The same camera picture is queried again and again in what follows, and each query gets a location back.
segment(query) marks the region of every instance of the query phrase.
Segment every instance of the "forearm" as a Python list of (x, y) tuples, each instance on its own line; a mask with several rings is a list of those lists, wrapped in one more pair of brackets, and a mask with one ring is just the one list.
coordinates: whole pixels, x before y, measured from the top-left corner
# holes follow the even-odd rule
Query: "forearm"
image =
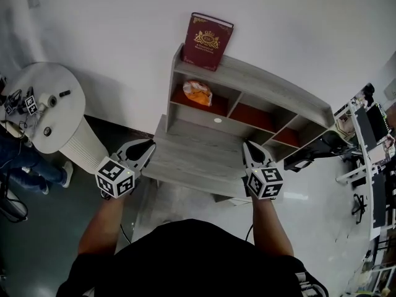
[(79, 254), (114, 254), (125, 198), (103, 201), (81, 237)]
[(254, 245), (271, 256), (294, 256), (271, 200), (253, 201)]

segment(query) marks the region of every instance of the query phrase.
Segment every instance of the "red book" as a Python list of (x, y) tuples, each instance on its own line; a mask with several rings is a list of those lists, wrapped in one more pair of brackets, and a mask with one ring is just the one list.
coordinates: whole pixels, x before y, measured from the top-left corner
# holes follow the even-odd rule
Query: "red book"
[(192, 13), (182, 60), (216, 71), (234, 25), (201, 13)]

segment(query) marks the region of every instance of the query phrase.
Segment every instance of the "white table pedestal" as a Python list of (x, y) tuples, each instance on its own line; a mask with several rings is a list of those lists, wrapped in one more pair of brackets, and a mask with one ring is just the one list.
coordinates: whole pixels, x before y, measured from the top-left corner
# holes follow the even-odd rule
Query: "white table pedestal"
[(109, 156), (84, 117), (76, 132), (59, 151), (90, 174), (95, 174), (100, 162)]

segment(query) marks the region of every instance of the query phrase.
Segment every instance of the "black shirt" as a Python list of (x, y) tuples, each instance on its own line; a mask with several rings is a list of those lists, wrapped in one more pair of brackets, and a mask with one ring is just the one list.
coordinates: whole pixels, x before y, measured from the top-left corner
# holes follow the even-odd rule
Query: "black shirt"
[(95, 297), (224, 295), (239, 290), (301, 296), (301, 288), (307, 287), (302, 282), (322, 287), (294, 257), (269, 257), (211, 223), (184, 220), (157, 227), (114, 256), (79, 255), (57, 296), (83, 296), (92, 288)]

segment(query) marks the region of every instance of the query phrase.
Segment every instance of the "orange snack bag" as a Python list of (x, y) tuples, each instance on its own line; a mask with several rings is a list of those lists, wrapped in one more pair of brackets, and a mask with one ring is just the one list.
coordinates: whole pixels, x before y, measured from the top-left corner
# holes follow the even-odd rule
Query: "orange snack bag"
[(212, 105), (213, 94), (209, 87), (196, 80), (188, 80), (183, 85), (184, 94), (188, 99), (204, 106)]

